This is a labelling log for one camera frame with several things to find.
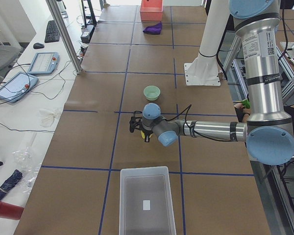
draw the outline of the blue and white device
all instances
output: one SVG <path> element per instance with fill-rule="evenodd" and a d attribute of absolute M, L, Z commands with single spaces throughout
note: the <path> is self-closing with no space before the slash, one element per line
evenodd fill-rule
<path fill-rule="evenodd" d="M 19 72 L 4 85 L 0 86 L 0 99 L 15 103 L 38 82 L 38 77 Z"/>
<path fill-rule="evenodd" d="M 58 61 L 58 52 L 38 52 L 35 54 L 27 73 L 33 75 L 51 74 L 57 67 Z"/>

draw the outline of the green bowl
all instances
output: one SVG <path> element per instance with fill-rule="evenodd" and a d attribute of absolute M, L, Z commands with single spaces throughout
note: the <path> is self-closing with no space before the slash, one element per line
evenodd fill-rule
<path fill-rule="evenodd" d="M 160 95 L 160 89 L 156 86 L 147 86 L 144 89 L 144 96 L 149 101 L 156 100 Z"/>

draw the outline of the brown table surface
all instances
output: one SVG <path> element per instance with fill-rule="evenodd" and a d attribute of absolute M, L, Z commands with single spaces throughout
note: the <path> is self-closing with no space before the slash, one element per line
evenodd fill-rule
<path fill-rule="evenodd" d="M 294 36 L 294 11 L 286 15 Z M 165 165 L 178 235 L 269 235 L 244 143 L 180 137 L 163 147 L 129 132 L 147 85 L 161 89 L 155 103 L 168 118 L 192 104 L 189 120 L 237 120 L 225 81 L 185 84 L 204 8 L 164 7 L 161 35 L 142 33 L 154 23 L 141 23 L 139 6 L 110 6 L 101 19 L 15 234 L 117 235 L 120 170 Z"/>

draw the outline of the black mouse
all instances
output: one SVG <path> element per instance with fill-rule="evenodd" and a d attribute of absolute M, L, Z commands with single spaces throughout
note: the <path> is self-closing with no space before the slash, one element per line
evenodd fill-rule
<path fill-rule="evenodd" d="M 35 43 L 33 47 L 34 47 L 34 49 L 41 49 L 41 48 L 44 48 L 45 45 L 42 43 Z"/>

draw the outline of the keyboard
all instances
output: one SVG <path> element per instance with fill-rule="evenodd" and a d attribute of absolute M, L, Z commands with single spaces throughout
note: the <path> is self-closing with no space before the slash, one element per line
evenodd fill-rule
<path fill-rule="evenodd" d="M 60 40 L 60 33 L 54 21 L 48 21 L 46 28 L 45 43 L 58 42 Z"/>

